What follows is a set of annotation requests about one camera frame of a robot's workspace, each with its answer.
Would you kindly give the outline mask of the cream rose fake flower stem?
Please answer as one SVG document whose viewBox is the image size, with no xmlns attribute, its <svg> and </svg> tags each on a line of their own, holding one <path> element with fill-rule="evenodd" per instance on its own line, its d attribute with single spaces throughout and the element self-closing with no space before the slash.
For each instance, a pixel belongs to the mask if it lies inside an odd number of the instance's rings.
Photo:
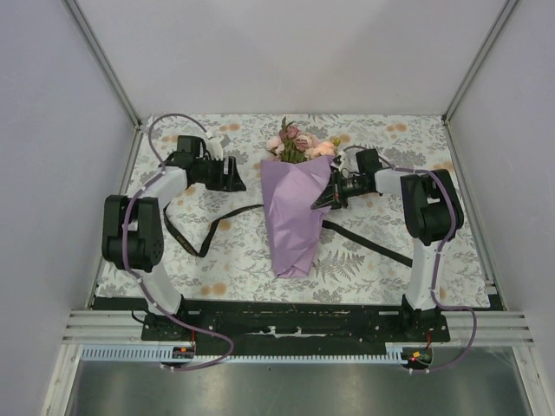
<svg viewBox="0 0 555 416">
<path fill-rule="evenodd" d="M 338 138 L 333 138 L 332 140 L 314 140 L 308 152 L 309 158 L 315 159 L 321 156 L 335 156 L 340 144 L 341 141 Z"/>
</svg>

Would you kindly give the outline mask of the black ribbon with gold text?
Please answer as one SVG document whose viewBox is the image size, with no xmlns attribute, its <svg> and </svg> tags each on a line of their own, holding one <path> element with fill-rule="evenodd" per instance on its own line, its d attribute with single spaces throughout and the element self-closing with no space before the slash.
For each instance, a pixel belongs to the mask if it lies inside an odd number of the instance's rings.
<svg viewBox="0 0 555 416">
<path fill-rule="evenodd" d="M 184 234 L 173 224 L 173 222 L 171 221 L 170 217 L 167 214 L 167 207 L 165 207 L 163 209 L 163 222 L 164 225 L 166 226 L 166 229 L 168 231 L 168 233 L 174 238 L 174 240 L 185 250 L 185 252 L 187 252 L 188 254 L 194 256 L 194 257 L 200 257 L 200 258 L 204 258 L 206 257 L 208 251 L 211 248 L 211 244 L 212 244 L 212 240 L 216 234 L 216 231 L 219 228 L 219 225 L 222 221 L 233 218 L 238 216 L 239 214 L 248 212 L 248 211 L 254 211 L 257 209 L 262 209 L 264 206 L 261 204 L 256 204 L 256 205 L 247 205 L 241 208 L 238 208 L 236 210 L 230 211 L 229 213 L 216 218 L 213 222 L 211 222 L 209 224 L 208 227 L 208 233 L 206 235 L 206 237 L 204 238 L 200 249 L 196 250 L 193 245 L 191 244 L 191 242 L 184 236 Z M 385 256 L 389 259 L 392 259 L 404 266 L 407 266 L 409 268 L 411 268 L 413 266 L 413 260 L 407 256 L 404 256 L 400 253 L 394 252 L 388 248 L 385 248 L 377 243 L 374 243 L 370 240 L 368 240 L 365 237 L 362 237 L 358 234 L 355 234 L 352 231 L 347 230 L 346 228 L 342 227 L 339 224 L 333 223 L 329 220 L 324 220 L 323 221 L 323 228 L 325 230 L 330 230 L 330 231 L 334 231 L 335 233 L 339 234 L 340 236 L 346 238 L 347 240 L 349 240 L 352 243 L 361 245 L 362 247 L 373 251 L 375 253 L 378 253 L 382 256 Z"/>
</svg>

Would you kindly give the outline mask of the dark pink fake flower stem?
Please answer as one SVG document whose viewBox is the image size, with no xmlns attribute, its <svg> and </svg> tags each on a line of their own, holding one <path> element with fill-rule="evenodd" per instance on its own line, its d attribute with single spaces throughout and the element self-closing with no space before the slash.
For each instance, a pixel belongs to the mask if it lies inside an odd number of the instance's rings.
<svg viewBox="0 0 555 416">
<path fill-rule="evenodd" d="M 301 131 L 294 123 L 283 117 L 278 133 L 280 143 L 276 155 L 282 162 L 298 164 L 308 161 L 317 145 L 314 134 Z"/>
</svg>

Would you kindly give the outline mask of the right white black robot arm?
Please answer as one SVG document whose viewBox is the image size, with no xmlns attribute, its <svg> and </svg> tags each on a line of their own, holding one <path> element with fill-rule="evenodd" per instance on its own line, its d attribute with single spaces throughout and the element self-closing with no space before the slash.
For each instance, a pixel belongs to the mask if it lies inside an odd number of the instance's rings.
<svg viewBox="0 0 555 416">
<path fill-rule="evenodd" d="M 446 169 L 408 169 L 389 164 L 375 149 L 359 147 L 357 171 L 345 172 L 342 164 L 331 169 L 330 181 L 311 208 L 341 209 L 350 198 L 370 193 L 394 195 L 402 200 L 404 223 L 413 238 L 413 258 L 408 262 L 411 277 L 402 297 L 399 335 L 417 341 L 440 324 L 441 311 L 436 289 L 443 270 L 444 255 L 464 213 Z"/>
</svg>

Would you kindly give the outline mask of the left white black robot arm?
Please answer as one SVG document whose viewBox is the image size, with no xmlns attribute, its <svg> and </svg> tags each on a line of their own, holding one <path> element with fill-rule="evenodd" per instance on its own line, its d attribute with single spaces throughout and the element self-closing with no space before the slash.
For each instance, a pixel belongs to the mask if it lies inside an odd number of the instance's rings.
<svg viewBox="0 0 555 416">
<path fill-rule="evenodd" d="M 103 212 L 103 258 L 138 283 L 149 311 L 163 316 L 160 328 L 172 340 L 184 339 L 191 319 L 180 312 L 183 297 L 162 264 L 163 211 L 191 185 L 208 191 L 244 192 L 236 159 L 225 156 L 221 140 L 180 135 L 177 149 L 135 194 L 110 195 Z"/>
</svg>

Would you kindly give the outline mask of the floral patterned table mat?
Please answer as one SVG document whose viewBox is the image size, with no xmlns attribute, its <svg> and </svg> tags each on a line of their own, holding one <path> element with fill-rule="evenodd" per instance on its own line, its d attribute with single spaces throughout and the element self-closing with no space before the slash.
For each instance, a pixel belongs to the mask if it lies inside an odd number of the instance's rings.
<svg viewBox="0 0 555 416">
<path fill-rule="evenodd" d="M 204 131 L 220 139 L 234 157 L 244 192 L 209 192 L 194 185 L 169 206 L 171 222 L 195 247 L 217 222 L 206 257 L 188 254 L 172 237 L 165 239 L 163 263 L 175 288 L 186 298 L 260 302 L 397 304 L 407 290 L 410 269 L 324 230 L 310 274 L 279 278 L 271 267 L 261 208 L 260 163 L 268 140 L 278 133 L 273 114 L 202 114 L 149 120 L 128 189 L 134 192 L 154 174 L 181 134 Z M 337 140 L 349 154 L 375 148 L 395 166 L 453 169 L 441 120 L 436 116 L 293 114 L 290 121 L 320 140 Z"/>
</svg>

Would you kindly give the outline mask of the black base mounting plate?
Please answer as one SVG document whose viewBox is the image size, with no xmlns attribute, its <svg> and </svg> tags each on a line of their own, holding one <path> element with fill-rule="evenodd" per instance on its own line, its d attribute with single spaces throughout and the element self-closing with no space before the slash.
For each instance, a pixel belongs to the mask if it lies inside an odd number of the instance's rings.
<svg viewBox="0 0 555 416">
<path fill-rule="evenodd" d="M 146 314 L 144 341 L 194 341 L 202 353 L 381 354 L 387 343 L 450 340 L 446 317 L 434 328 L 409 330 L 401 306 L 349 304 L 182 301 L 179 320 Z"/>
</svg>

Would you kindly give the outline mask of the aluminium frame rail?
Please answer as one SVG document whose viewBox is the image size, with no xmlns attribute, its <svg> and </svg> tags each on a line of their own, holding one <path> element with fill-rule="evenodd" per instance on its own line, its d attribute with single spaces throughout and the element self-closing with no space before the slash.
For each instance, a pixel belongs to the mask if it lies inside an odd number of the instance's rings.
<svg viewBox="0 0 555 416">
<path fill-rule="evenodd" d="M 521 347 L 533 344 L 532 332 L 521 312 L 478 311 L 475 347 Z M 445 314 L 450 341 L 441 347 L 463 347 L 472 333 L 467 312 Z M 62 334 L 63 344 L 140 345 L 141 325 L 123 310 L 74 310 Z"/>
</svg>

